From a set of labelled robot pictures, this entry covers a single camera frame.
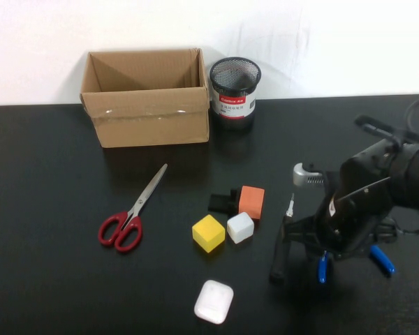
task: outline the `mesh pen holder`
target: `mesh pen holder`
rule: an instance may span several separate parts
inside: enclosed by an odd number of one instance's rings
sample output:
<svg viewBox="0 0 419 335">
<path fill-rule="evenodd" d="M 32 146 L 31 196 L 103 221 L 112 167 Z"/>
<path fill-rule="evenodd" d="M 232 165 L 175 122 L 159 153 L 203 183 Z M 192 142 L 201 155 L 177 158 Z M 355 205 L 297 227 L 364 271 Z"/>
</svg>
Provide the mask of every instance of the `mesh pen holder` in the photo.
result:
<svg viewBox="0 0 419 335">
<path fill-rule="evenodd" d="M 221 59 L 211 67 L 212 109 L 224 128 L 243 129 L 252 124 L 260 77 L 259 66 L 241 57 Z"/>
</svg>

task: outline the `yellow cube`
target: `yellow cube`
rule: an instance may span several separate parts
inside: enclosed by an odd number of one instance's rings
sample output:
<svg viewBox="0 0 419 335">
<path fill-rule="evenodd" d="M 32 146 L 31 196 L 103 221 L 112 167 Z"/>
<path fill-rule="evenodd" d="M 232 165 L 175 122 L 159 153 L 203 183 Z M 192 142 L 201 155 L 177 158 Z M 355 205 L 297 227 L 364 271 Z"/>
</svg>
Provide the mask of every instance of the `yellow cube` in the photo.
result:
<svg viewBox="0 0 419 335">
<path fill-rule="evenodd" d="M 193 239 L 207 253 L 225 240 L 225 228 L 211 215 L 193 225 Z"/>
</svg>

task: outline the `white cube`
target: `white cube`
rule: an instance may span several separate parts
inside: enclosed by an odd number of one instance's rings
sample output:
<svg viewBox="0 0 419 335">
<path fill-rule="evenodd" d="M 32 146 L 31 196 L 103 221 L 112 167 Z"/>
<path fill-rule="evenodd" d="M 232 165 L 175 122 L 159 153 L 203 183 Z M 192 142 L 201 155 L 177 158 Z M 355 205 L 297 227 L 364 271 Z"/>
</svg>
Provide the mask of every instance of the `white cube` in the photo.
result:
<svg viewBox="0 0 419 335">
<path fill-rule="evenodd" d="M 241 213 L 228 220 L 227 232 L 238 244 L 253 235 L 254 222 L 247 213 Z"/>
</svg>

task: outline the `orange cube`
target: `orange cube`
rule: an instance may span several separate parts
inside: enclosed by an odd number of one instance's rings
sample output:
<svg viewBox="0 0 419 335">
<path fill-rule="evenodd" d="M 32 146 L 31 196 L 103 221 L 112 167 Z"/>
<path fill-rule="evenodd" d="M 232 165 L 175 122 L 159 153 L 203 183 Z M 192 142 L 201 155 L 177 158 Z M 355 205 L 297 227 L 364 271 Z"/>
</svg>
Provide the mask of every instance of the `orange cube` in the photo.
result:
<svg viewBox="0 0 419 335">
<path fill-rule="evenodd" d="M 239 199 L 239 213 L 246 212 L 253 219 L 260 219 L 264 203 L 263 188 L 243 186 Z"/>
</svg>

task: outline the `red scissors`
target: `red scissors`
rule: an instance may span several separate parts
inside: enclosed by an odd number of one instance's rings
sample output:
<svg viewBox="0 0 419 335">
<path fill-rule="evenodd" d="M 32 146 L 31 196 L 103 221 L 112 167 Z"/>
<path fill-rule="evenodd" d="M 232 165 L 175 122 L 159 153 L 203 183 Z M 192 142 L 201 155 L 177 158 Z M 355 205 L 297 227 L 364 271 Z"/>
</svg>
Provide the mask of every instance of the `red scissors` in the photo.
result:
<svg viewBox="0 0 419 335">
<path fill-rule="evenodd" d="M 135 248 L 140 243 L 142 236 L 142 224 L 138 214 L 140 213 L 140 210 L 146 203 L 147 199 L 149 199 L 149 196 L 156 188 L 167 167 L 168 164 L 163 165 L 163 167 L 155 174 L 154 178 L 152 178 L 152 180 L 146 186 L 145 190 L 141 193 L 140 197 L 137 199 L 136 203 L 133 205 L 130 211 L 122 211 L 121 213 L 112 215 L 103 222 L 98 232 L 98 239 L 102 245 L 115 245 L 115 249 L 117 249 L 120 253 L 126 253 Z M 118 223 L 118 226 L 116 227 L 112 236 L 109 239 L 104 239 L 105 231 L 115 222 Z M 132 230 L 137 230 L 138 236 L 128 246 L 122 246 L 124 240 L 128 237 Z"/>
</svg>

